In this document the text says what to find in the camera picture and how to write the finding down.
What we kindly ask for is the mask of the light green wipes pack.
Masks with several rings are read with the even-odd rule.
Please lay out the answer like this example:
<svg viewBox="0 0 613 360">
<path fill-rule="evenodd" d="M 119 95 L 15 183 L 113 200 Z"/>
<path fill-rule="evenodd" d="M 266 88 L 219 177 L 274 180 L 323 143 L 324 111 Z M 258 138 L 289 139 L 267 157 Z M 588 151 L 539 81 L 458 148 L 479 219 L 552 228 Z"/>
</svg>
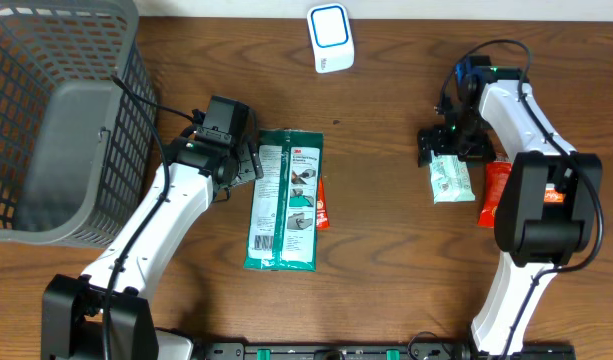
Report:
<svg viewBox="0 0 613 360">
<path fill-rule="evenodd" d="M 456 155 L 432 153 L 429 168 L 434 203 L 475 200 L 468 168 Z"/>
</svg>

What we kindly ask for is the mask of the large orange snack bag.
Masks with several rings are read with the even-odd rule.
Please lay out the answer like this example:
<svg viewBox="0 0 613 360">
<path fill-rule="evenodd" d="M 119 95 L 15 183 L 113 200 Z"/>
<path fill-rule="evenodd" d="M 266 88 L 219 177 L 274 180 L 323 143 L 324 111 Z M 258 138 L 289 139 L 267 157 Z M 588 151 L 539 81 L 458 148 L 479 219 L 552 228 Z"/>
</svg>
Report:
<svg viewBox="0 0 613 360">
<path fill-rule="evenodd" d="M 486 165 L 485 199 L 480 211 L 478 226 L 494 227 L 495 214 L 511 169 L 512 164 L 504 158 Z"/>
</svg>

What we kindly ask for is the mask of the green 3M gloves package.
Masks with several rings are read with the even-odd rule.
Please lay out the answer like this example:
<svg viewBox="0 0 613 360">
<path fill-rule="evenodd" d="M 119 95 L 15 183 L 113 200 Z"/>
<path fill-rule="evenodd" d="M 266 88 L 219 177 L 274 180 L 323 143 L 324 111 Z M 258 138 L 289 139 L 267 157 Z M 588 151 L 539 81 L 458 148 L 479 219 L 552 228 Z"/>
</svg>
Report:
<svg viewBox="0 0 613 360">
<path fill-rule="evenodd" d="M 258 154 L 263 177 L 254 183 L 246 269 L 316 270 L 323 144 L 320 132 L 260 132 Z"/>
</svg>

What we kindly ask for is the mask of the thin orange sachet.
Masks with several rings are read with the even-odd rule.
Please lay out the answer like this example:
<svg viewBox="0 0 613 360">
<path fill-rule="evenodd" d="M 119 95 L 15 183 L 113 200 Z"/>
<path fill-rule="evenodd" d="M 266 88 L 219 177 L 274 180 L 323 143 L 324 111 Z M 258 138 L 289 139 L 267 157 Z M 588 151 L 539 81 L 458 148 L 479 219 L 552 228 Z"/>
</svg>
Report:
<svg viewBox="0 0 613 360">
<path fill-rule="evenodd" d="M 316 228 L 318 230 L 325 230 L 330 227 L 322 178 L 318 180 L 316 216 Z"/>
</svg>

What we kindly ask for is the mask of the small orange tissue box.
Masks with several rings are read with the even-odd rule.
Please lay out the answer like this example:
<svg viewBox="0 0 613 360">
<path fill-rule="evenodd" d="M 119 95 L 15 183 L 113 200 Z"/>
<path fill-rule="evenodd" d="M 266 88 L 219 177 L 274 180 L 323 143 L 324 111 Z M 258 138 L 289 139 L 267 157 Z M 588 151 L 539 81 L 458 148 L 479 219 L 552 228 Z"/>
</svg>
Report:
<svg viewBox="0 0 613 360">
<path fill-rule="evenodd" d="M 544 193 L 545 203 L 563 203 L 564 200 L 565 195 L 563 193 L 558 192 L 553 184 L 546 185 Z"/>
</svg>

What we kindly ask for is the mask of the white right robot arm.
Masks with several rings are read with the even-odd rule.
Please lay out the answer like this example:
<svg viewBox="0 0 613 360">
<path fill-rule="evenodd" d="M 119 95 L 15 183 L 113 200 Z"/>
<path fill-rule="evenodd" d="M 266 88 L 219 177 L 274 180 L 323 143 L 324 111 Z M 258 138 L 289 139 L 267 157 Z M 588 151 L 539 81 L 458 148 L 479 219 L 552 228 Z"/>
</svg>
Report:
<svg viewBox="0 0 613 360">
<path fill-rule="evenodd" d="M 565 141 L 537 105 L 526 71 L 464 61 L 448 75 L 459 103 L 440 96 L 444 124 L 418 133 L 418 164 L 493 162 L 493 130 L 511 162 L 493 229 L 496 274 L 469 339 L 448 348 L 452 359 L 556 356 L 532 350 L 524 333 L 549 283 L 585 268 L 603 240 L 599 199 L 602 163 Z"/>
</svg>

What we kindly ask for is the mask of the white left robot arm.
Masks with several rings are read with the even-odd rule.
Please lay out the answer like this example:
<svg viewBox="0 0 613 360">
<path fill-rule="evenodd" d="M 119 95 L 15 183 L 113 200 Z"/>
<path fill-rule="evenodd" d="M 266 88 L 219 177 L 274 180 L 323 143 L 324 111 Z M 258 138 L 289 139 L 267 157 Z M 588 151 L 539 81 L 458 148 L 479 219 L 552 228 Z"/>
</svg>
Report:
<svg viewBox="0 0 613 360">
<path fill-rule="evenodd" d="M 221 147 L 178 137 L 115 241 L 42 298 L 43 359 L 199 359 L 189 336 L 155 327 L 150 303 L 168 263 L 220 190 L 263 175 L 254 141 Z"/>
</svg>

